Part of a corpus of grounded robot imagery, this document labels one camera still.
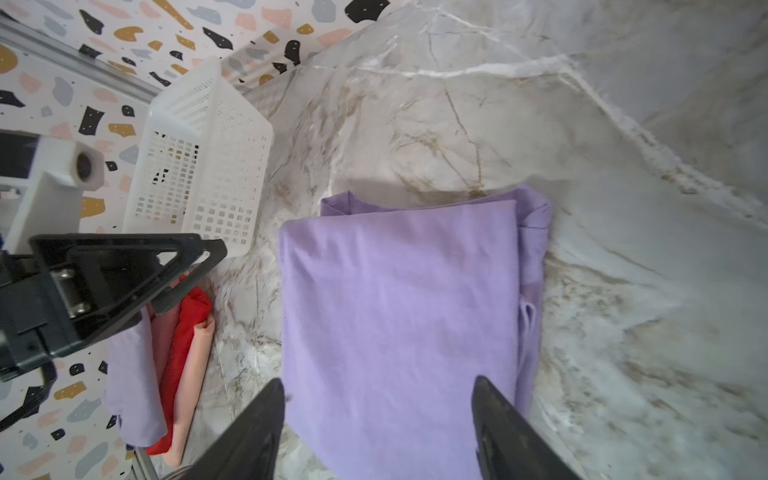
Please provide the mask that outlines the purple SHINE t-shirt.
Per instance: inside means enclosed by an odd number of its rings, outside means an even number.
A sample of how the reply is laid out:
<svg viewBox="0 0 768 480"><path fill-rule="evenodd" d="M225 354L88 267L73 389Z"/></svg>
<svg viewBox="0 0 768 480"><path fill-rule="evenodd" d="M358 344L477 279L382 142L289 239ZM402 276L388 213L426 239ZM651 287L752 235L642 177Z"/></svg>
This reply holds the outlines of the purple SHINE t-shirt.
<svg viewBox="0 0 768 480"><path fill-rule="evenodd" d="M520 186L421 209L347 192L283 224L286 420L330 471L480 477L473 386L530 409L551 220Z"/></svg>

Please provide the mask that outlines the folded pink t-shirt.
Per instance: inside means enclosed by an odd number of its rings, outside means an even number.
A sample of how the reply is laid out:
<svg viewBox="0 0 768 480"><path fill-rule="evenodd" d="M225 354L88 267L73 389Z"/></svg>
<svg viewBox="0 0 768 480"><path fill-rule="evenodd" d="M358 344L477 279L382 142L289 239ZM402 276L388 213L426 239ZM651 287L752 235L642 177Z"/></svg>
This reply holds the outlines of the folded pink t-shirt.
<svg viewBox="0 0 768 480"><path fill-rule="evenodd" d="M179 467L183 459L192 419L202 390L214 333L215 320L210 314L203 323L194 328L192 345L174 402L172 444L167 453L154 455L160 457L170 468ZM164 365L165 359L162 359L158 366L160 375Z"/></svg>

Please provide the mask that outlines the folded red t-shirt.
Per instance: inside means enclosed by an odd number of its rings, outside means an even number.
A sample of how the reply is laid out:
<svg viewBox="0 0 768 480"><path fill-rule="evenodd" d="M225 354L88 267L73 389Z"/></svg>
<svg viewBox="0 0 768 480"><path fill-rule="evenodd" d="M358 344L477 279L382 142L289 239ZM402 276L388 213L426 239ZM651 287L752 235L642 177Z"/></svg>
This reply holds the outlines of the folded red t-shirt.
<svg viewBox="0 0 768 480"><path fill-rule="evenodd" d="M212 311L212 301L200 287L194 287L166 314L152 320L153 354L156 365L165 359L160 375L160 398L168 432L147 448L150 456L167 453L173 440L174 402L192 340L194 328Z"/></svg>

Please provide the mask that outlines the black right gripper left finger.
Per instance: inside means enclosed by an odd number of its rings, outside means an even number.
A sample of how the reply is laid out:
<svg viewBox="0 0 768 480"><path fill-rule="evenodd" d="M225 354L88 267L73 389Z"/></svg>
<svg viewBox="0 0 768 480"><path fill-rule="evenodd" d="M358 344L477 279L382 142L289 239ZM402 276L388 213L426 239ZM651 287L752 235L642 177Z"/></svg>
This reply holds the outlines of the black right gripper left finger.
<svg viewBox="0 0 768 480"><path fill-rule="evenodd" d="M273 479L285 407L283 383L271 379L181 479Z"/></svg>

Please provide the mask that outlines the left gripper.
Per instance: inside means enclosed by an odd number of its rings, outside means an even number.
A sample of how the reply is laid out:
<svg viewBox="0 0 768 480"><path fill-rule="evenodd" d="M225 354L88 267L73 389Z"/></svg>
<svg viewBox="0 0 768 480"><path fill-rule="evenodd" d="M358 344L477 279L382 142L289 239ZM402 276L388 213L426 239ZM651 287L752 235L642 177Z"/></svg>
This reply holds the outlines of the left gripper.
<svg viewBox="0 0 768 480"><path fill-rule="evenodd" d="M63 234L1 253L1 379L9 381L164 313L227 256L198 234Z"/></svg>

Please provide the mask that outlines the left corner aluminium post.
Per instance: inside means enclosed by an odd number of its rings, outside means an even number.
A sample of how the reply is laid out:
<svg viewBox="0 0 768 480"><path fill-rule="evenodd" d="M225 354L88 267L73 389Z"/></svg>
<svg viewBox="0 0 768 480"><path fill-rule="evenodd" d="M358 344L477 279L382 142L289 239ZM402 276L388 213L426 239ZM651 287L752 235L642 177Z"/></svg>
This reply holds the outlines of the left corner aluminium post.
<svg viewBox="0 0 768 480"><path fill-rule="evenodd" d="M153 85L22 25L7 16L4 11L1 12L1 42L87 78L101 87L111 88L140 103L149 104L161 93L161 90Z"/></svg>

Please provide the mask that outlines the folded purple t-shirt on stack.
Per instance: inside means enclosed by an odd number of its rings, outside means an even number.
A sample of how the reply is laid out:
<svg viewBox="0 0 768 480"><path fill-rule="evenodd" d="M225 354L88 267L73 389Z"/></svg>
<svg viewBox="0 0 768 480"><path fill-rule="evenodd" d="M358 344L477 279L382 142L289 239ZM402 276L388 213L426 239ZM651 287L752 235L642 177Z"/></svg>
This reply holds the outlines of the folded purple t-shirt on stack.
<svg viewBox="0 0 768 480"><path fill-rule="evenodd" d="M146 309L133 327L105 341L108 374L103 401L118 419L122 440L147 448L168 432L153 357Z"/></svg>

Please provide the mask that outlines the white plastic laundry basket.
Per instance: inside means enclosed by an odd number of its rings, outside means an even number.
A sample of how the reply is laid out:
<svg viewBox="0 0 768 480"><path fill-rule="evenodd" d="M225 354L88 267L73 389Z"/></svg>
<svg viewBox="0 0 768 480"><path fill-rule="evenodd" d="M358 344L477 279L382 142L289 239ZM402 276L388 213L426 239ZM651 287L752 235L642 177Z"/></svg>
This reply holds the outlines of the white plastic laundry basket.
<svg viewBox="0 0 768 480"><path fill-rule="evenodd" d="M200 64L148 111L123 230L220 239L231 257L253 244L274 140L271 123L222 75Z"/></svg>

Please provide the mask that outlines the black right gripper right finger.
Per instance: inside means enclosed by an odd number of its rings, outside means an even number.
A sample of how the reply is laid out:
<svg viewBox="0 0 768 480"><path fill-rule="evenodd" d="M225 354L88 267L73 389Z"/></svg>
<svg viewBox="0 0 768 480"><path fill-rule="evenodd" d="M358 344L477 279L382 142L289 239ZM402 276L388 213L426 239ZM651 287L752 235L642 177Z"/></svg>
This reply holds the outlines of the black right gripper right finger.
<svg viewBox="0 0 768 480"><path fill-rule="evenodd" d="M485 376L475 379L471 408L484 480L578 479Z"/></svg>

